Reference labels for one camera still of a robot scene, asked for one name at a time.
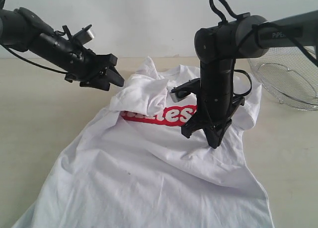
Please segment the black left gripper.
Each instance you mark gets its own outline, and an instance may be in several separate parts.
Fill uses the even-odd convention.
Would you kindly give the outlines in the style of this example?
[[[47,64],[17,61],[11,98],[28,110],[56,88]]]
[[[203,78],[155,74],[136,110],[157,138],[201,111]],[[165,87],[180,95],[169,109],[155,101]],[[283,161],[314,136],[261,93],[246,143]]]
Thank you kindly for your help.
[[[115,69],[117,57],[113,54],[97,55],[61,36],[45,33],[32,42],[32,52],[65,70],[65,80],[78,81],[80,87],[109,91],[111,84],[124,85],[124,78]]]

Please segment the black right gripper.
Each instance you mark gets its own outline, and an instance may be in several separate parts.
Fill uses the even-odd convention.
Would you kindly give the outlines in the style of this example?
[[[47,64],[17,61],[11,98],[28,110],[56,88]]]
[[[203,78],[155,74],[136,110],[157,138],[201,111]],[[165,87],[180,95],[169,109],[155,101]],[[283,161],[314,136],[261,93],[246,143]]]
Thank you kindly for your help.
[[[231,125],[232,116],[244,105],[245,98],[232,93],[215,98],[202,90],[196,97],[197,111],[181,126],[181,133],[189,139],[193,132],[202,129],[208,145],[216,149],[221,145],[223,136]]]

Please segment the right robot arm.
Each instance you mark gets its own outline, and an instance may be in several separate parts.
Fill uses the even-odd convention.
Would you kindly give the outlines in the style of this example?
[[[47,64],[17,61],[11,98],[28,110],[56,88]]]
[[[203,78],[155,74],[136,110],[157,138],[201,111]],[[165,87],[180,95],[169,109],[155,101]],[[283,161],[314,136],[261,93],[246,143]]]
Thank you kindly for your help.
[[[200,60],[199,78],[174,88],[177,100],[190,94],[197,98],[197,110],[181,127],[189,138],[203,130],[209,146],[217,148],[232,116],[245,103],[246,93],[234,93],[237,59],[259,58],[270,48],[298,47],[306,53],[307,46],[318,43],[316,11],[268,22],[259,15],[241,14],[233,22],[202,28],[195,34],[194,44]]]

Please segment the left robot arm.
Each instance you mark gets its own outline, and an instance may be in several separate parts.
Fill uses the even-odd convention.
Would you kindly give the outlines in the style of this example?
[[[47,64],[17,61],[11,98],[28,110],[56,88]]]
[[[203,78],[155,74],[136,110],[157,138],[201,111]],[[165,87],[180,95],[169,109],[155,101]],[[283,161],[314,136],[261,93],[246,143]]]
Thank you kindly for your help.
[[[81,87],[108,91],[111,84],[122,87],[124,78],[116,70],[117,57],[100,55],[84,45],[94,39],[91,25],[72,35],[64,25],[54,30],[34,12],[24,8],[6,10],[0,0],[0,44],[17,58],[45,70],[52,68],[32,62],[18,52],[30,51],[59,67],[67,82],[78,81]]]

